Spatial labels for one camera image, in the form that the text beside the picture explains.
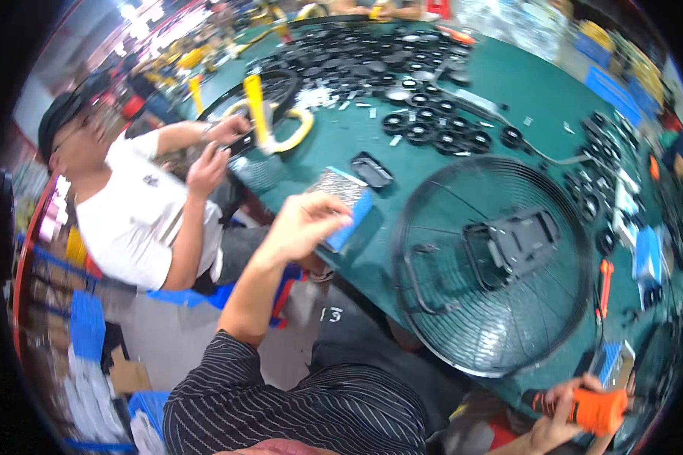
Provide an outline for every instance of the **striped shirt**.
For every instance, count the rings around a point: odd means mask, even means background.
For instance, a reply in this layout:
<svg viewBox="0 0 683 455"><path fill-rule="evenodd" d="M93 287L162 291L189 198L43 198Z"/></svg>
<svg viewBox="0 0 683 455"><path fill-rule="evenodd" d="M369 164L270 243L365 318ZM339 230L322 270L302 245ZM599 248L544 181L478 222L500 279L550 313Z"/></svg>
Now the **striped shirt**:
<svg viewBox="0 0 683 455"><path fill-rule="evenodd" d="M271 438L341 455L422 455L423 409L407 385L371 366L331 366L287 392L265 385L258 352L220 331L164 406L164 441L177 455Z"/></svg>

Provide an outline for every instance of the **orange tool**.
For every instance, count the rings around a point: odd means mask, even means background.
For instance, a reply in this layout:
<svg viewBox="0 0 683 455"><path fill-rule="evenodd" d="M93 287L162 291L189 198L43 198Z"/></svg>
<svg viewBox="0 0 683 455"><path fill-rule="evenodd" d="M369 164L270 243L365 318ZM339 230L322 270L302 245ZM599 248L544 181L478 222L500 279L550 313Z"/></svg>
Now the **orange tool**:
<svg viewBox="0 0 683 455"><path fill-rule="evenodd" d="M609 260L602 259L600 271L602 272L602 294L600 297L602 314L600 314L600 309L595 309L594 313L598 319L604 319L607 317L607 303L610 301L610 282L612 281L612 273L615 271L615 266Z"/></svg>
<svg viewBox="0 0 683 455"><path fill-rule="evenodd" d="M450 37L453 38L453 40L458 41L460 43L475 44L475 38L473 38L471 35L469 35L467 33L457 31L457 30L453 30L452 28L444 27L442 25L438 25L437 29L439 31L444 31L446 33L450 33Z"/></svg>
<svg viewBox="0 0 683 455"><path fill-rule="evenodd" d="M658 160L653 155L650 155L650 177L656 181L660 180L660 167L658 167Z"/></svg>
<svg viewBox="0 0 683 455"><path fill-rule="evenodd" d="M548 402L546 390L543 389L527 390L521 401L530 405L537 414L553 417L556 412L556 402ZM603 436L617 431L626 411L628 396L625 389L614 392L574 389L574 401L567 422L579 425L585 432Z"/></svg>

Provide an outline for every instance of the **green work table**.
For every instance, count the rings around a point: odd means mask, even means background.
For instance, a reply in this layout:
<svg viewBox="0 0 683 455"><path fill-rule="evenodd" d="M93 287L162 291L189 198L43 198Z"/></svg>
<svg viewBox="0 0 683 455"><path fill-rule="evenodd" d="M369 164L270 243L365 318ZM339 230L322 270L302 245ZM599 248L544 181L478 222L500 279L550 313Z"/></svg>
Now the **green work table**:
<svg viewBox="0 0 683 455"><path fill-rule="evenodd" d="M247 37L260 33L262 29L247 32ZM259 41L241 55L238 60L227 63L219 73L202 86L201 97L204 106L211 104L230 87L242 81L245 65L253 58L268 55L279 44L275 35ZM609 116L613 107L595 95L588 87L564 71L524 50L496 39L484 38L471 53L468 75L472 81L470 91L495 103L508 104L505 116L518 128L534 146L554 159L566 159L574 155L577 146L585 142L579 126L580 119L592 111L601 111ZM391 236L398 222L398 216L412 191L426 177L452 163L458 157L447 157L436 153L432 146L416 147L402 140L397 146L390 146L390 136L382 131L382 118L398 107L381 100L364 98L377 108L376 118L370 119L368 108L356 107L352 102L344 111L336 108L320 108L315 112L315 123L310 134L295 149L280 157L280 171L277 181L271 187L254 187L253 191L270 210L278 211L286 196L303 192L316 182L327 166L334 166L352 173L349 161L360 151L367 151L391 171L395 182L380 193L373 195L374 208L357 228L351 245L342 254L329 253L320 249L319 254L337 270L343 278L356 287L380 309L402 326L408 326L398 304L398 292L392 281ZM188 118L197 116L191 101L182 105ZM473 114L461 111L469 120L476 121ZM529 126L524 119L530 117ZM574 134L566 132L564 122L571 125ZM296 125L287 120L277 129L278 139L290 135ZM542 159L523 151L512 151L500 144L497 137L501 125L487 128L492 138L493 154L509 155L531 165ZM634 167L642 169L642 198L648 211L647 223L658 223L659 212L653 200L649 178L645 171L647 151L639 152L639 163ZM251 162L263 162L258 150L247 154ZM562 173L572 170L550 165L548 173L560 183ZM593 238L594 228L588 228ZM599 279L600 256L593 250L596 264L594 279ZM626 339L637 352L653 320L663 320L667 308L675 299L683 298L683 276L675 276L675 292L666 292L664 304L637 323L624 328L623 312L640 307L637 284L631 278L632 258L625 248L617 247L611 257L615 272L612 276L610 311L605 321L605 337L609 340ZM476 378L484 387L490 388L511 405L521 408L521 393L528 388L547 388L571 378L586 350L596 343L596 326L593 307L571 337L547 359L503 378Z"/></svg>

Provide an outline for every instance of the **black fan grille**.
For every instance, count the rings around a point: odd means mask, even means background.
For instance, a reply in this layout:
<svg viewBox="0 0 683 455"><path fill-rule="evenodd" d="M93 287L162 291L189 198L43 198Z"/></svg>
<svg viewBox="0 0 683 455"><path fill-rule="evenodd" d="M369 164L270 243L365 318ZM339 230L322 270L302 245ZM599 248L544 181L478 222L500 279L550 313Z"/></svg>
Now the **black fan grille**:
<svg viewBox="0 0 683 455"><path fill-rule="evenodd" d="M545 267L483 292L463 248L463 226L537 206L559 227L556 253ZM485 251L475 256L479 268L494 267ZM403 211L393 262L401 305L418 336L452 365L486 377L555 350L582 319L592 289L589 242L562 190L503 157L462 159L429 177ZM443 314L422 311L410 268L424 303Z"/></svg>

